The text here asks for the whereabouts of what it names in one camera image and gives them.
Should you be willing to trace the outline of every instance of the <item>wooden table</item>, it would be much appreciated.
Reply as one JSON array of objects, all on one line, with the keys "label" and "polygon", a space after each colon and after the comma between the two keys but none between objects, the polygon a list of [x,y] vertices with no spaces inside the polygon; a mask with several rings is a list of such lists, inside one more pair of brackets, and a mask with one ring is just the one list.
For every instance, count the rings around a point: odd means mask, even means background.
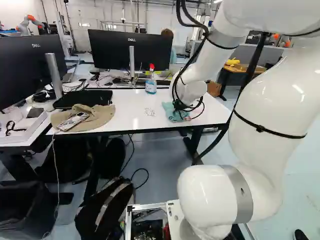
[{"label": "wooden table", "polygon": [[[219,75],[219,79],[220,78],[222,79],[222,83],[221,83],[220,95],[218,97],[221,98],[223,101],[227,101],[227,99],[223,96],[223,94],[225,92],[225,89],[231,74],[245,74],[246,70],[247,68],[239,69],[238,67],[235,67],[235,66],[224,65]],[[264,67],[263,68],[257,67],[254,71],[254,76],[256,77],[260,74],[263,74],[266,70],[267,69]]]}]

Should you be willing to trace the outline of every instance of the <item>desk leg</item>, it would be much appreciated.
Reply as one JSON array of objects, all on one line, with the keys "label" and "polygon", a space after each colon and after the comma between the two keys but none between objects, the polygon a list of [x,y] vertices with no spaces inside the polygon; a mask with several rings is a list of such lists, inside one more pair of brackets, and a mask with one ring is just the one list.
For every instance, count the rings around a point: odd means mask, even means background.
[{"label": "desk leg", "polygon": [[197,149],[198,149],[198,145],[199,145],[203,130],[204,130],[203,127],[196,126],[193,129],[191,139],[189,137],[183,138],[186,149],[189,151],[192,157],[192,165],[204,164],[201,160],[199,160],[198,162],[195,162],[197,156],[199,155],[197,152]]},{"label": "desk leg", "polygon": [[220,94],[218,97],[221,98],[223,101],[227,101],[227,99],[224,97],[224,92],[226,90],[226,86],[228,84],[230,74],[231,72],[225,69],[222,69],[220,73],[220,78],[222,78],[222,84],[221,84]]},{"label": "desk leg", "polygon": [[92,165],[83,200],[87,200],[97,191],[99,181],[99,163],[100,161],[103,161],[102,151],[105,149],[108,139],[108,137],[102,137],[100,142],[97,137],[88,139],[88,144],[92,154]]},{"label": "desk leg", "polygon": [[17,181],[34,181],[38,176],[21,155],[0,152],[0,161]]}]

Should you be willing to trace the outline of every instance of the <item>computer monitor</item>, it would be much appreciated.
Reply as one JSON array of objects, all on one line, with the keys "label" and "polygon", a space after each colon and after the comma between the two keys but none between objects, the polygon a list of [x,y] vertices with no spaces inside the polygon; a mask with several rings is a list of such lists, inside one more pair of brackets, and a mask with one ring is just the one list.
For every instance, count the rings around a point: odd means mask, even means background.
[{"label": "computer monitor", "polygon": [[67,73],[58,35],[0,37],[0,110],[52,82],[45,53],[54,53],[60,77]]},{"label": "computer monitor", "polygon": [[135,32],[89,29],[94,66],[100,69],[129,69],[129,46],[134,46],[135,70],[169,69],[172,37]]}]

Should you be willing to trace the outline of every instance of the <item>yellow object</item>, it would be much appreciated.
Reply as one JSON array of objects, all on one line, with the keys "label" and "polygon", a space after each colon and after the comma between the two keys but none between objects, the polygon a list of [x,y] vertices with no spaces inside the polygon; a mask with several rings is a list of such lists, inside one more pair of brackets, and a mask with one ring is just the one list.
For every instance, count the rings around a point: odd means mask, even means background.
[{"label": "yellow object", "polygon": [[240,60],[236,60],[236,58],[234,57],[233,59],[228,59],[228,61],[226,61],[225,65],[233,67],[235,64],[239,64],[239,63],[240,63]]}]

